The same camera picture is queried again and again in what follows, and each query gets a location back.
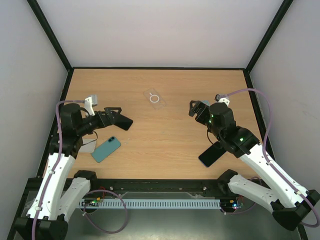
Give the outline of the black phone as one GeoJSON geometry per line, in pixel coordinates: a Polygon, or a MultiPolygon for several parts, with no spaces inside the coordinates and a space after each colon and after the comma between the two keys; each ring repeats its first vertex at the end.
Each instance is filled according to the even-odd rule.
{"type": "Polygon", "coordinates": [[[128,131],[130,129],[130,127],[132,126],[133,124],[133,120],[120,114],[114,125],[117,126],[118,128],[122,129],[122,130],[125,130],[125,131],[128,131]]]}

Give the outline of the white translucent phone case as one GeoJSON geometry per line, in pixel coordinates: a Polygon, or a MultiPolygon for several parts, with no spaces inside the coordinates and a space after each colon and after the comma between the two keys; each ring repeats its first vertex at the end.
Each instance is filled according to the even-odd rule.
{"type": "Polygon", "coordinates": [[[97,140],[83,138],[82,141],[83,141],[83,144],[80,147],[79,152],[80,153],[93,153],[96,148],[97,140]]]}

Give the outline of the blue phone dark screen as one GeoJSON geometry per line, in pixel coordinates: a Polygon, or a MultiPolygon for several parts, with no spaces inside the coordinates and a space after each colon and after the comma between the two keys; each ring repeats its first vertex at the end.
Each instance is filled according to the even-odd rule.
{"type": "Polygon", "coordinates": [[[202,154],[200,154],[198,159],[202,162],[202,164],[205,167],[209,168],[225,153],[226,150],[216,142],[207,150],[205,150],[202,154]]]}

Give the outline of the light blue phone case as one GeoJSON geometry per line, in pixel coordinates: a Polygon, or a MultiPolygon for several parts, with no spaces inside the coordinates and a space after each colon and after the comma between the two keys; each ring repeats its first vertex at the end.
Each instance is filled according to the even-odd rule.
{"type": "Polygon", "coordinates": [[[207,106],[210,106],[210,103],[207,100],[202,100],[201,102],[207,106]]]}

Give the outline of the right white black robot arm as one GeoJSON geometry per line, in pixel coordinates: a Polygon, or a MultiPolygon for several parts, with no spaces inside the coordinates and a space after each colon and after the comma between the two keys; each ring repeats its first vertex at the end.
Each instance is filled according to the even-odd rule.
{"type": "Polygon", "coordinates": [[[206,126],[207,133],[217,141],[198,158],[208,168],[226,152],[247,164],[267,184],[254,183],[234,170],[226,170],[218,180],[218,191],[229,196],[242,195],[264,207],[285,229],[294,231],[320,200],[314,189],[306,189],[290,177],[271,157],[264,146],[247,128],[238,126],[229,100],[212,105],[199,100],[189,103],[189,116],[206,126]]]}

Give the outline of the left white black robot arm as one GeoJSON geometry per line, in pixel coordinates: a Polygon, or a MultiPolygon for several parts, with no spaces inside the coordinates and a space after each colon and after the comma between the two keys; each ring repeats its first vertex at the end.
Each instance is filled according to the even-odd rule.
{"type": "Polygon", "coordinates": [[[83,136],[115,125],[122,109],[106,107],[104,111],[89,112],[88,106],[80,104],[80,100],[63,100],[56,104],[57,131],[49,144],[47,170],[26,216],[17,218],[14,223],[24,240],[65,239],[71,215],[97,178],[95,172],[83,170],[64,190],[83,136]]]}

